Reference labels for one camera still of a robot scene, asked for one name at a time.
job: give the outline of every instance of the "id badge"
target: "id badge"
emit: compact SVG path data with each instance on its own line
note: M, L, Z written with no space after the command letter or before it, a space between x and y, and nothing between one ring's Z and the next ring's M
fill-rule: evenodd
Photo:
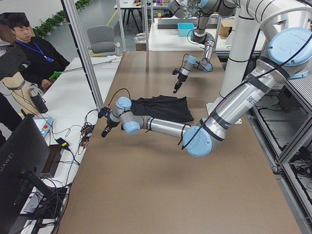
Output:
M47 60L48 62L53 62L54 59L50 58L50 57L46 57L45 60Z

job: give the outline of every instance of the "white wall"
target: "white wall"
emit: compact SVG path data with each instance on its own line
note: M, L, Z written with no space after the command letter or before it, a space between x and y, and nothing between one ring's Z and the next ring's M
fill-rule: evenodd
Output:
M60 0L0 0L0 13L24 12L32 27L62 10Z

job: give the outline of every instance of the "black hair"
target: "black hair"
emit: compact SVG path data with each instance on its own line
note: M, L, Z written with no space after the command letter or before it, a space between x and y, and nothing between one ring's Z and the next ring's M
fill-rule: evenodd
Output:
M14 27L22 28L29 27L28 19L23 15L10 15L8 17L8 26L10 29L14 29Z

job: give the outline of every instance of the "blue lanyard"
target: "blue lanyard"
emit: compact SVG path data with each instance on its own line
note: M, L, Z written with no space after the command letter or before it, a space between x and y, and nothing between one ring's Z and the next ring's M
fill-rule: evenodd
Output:
M40 49L40 47L39 47L34 41L33 41L33 43L34 43L35 46L38 48L38 50L35 50L34 48L31 48L30 46L28 46L28 45L22 43L22 42L19 41L19 40L16 40L16 42L17 42L18 44L22 45L22 46L25 46L26 48L28 48L28 49L30 49L30 50L33 50L33 51L35 51L35 52L37 52L37 53L39 53L39 54L42 54L42 55L44 56L45 60L47 60L48 62L53 62L53 61L54 61L52 58L47 57L47 56L43 53L43 51Z

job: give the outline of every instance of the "gray chair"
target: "gray chair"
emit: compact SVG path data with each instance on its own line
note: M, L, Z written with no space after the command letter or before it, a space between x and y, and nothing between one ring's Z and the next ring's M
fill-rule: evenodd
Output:
M114 30L110 26L95 26L87 30L88 38L91 44L90 49L94 54L115 52L119 54L120 43L115 44Z

